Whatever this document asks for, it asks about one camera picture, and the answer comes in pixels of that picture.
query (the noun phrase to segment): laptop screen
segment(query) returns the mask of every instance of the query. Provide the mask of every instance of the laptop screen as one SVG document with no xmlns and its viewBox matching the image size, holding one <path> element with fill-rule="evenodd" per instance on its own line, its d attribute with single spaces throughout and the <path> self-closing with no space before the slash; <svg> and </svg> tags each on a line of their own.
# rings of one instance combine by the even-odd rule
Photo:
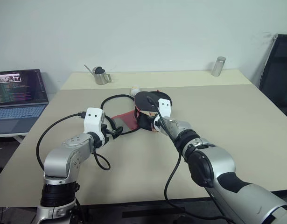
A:
<svg viewBox="0 0 287 224">
<path fill-rule="evenodd" d="M 47 102 L 48 98 L 39 69 L 0 72 L 0 105 Z"/>
</svg>

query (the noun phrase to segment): small metal pitcher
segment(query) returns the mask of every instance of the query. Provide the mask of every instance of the small metal pitcher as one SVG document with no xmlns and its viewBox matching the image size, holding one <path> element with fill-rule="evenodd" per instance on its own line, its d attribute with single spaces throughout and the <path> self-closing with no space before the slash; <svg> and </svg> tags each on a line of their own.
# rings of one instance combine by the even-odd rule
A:
<svg viewBox="0 0 287 224">
<path fill-rule="evenodd" d="M 112 82 L 111 80 L 111 76 L 107 73 L 105 73 L 105 70 L 102 69 L 102 67 L 98 66 L 92 69 L 92 71 L 86 66 L 86 64 L 84 65 L 87 70 L 95 77 L 96 83 L 98 85 L 105 85 L 106 83 L 110 83 Z"/>
</svg>

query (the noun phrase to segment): laptop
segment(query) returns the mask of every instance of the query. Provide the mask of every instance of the laptop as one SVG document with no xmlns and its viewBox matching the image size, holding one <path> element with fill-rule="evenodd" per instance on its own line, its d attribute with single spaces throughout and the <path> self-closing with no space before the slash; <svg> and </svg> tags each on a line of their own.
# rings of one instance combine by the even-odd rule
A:
<svg viewBox="0 0 287 224">
<path fill-rule="evenodd" d="M 0 72 L 0 134 L 29 132 L 48 103 L 39 69 Z"/>
</svg>

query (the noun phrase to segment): cable connector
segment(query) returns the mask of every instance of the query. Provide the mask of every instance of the cable connector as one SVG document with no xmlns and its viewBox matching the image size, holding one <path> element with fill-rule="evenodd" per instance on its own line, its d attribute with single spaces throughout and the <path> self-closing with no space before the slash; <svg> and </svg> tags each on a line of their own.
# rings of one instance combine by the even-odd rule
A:
<svg viewBox="0 0 287 224">
<path fill-rule="evenodd" d="M 78 116 L 80 117 L 80 118 L 85 118 L 85 116 L 86 116 L 86 111 L 82 111 L 82 112 L 79 112 L 78 113 Z"/>
</svg>

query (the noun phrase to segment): beige table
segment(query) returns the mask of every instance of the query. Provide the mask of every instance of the beige table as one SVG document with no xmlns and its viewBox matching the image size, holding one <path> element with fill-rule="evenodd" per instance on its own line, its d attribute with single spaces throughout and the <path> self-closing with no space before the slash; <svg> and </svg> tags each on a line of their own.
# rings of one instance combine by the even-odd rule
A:
<svg viewBox="0 0 287 224">
<path fill-rule="evenodd" d="M 231 153 L 242 180 L 270 191 L 287 189 L 287 117 L 239 71 L 233 70 L 235 73 L 239 77 L 237 84 L 234 81 L 216 85 L 214 82 L 217 80 L 214 79 L 223 79 L 225 73 L 214 79 L 205 73 L 211 85 L 202 83 L 198 86 L 198 78 L 195 80 L 192 72 L 187 83 L 197 86 L 163 86 L 157 89 L 172 98 L 172 117 L 190 122 L 197 133 Z M 89 73 L 75 73 L 53 98 L 0 175 L 0 206 L 26 207 L 39 203 L 43 173 L 36 161 L 35 146 L 51 123 L 87 107 L 99 107 L 102 100 L 111 95 L 129 92 L 129 88 L 123 86 L 107 89 L 105 85 L 99 86 L 103 89 L 90 89 L 88 83 L 82 90 L 65 89 L 76 76 L 79 79 L 86 77 L 94 86 Z M 114 100 L 105 105 L 105 110 L 119 112 L 117 108 L 121 110 L 122 105 L 121 101 Z M 71 118 L 55 126 L 42 141 L 42 159 L 62 141 L 82 131 L 83 120 L 79 118 Z M 139 130 L 111 140 L 98 151 L 109 160 L 112 169 L 101 170 L 92 156 L 83 163 L 78 179 L 81 188 L 77 193 L 81 204 L 164 199 L 164 185 L 178 156 L 168 137 Z M 169 198 L 208 196 L 191 180 L 188 166 L 183 161 L 169 186 L 168 195 Z"/>
</svg>

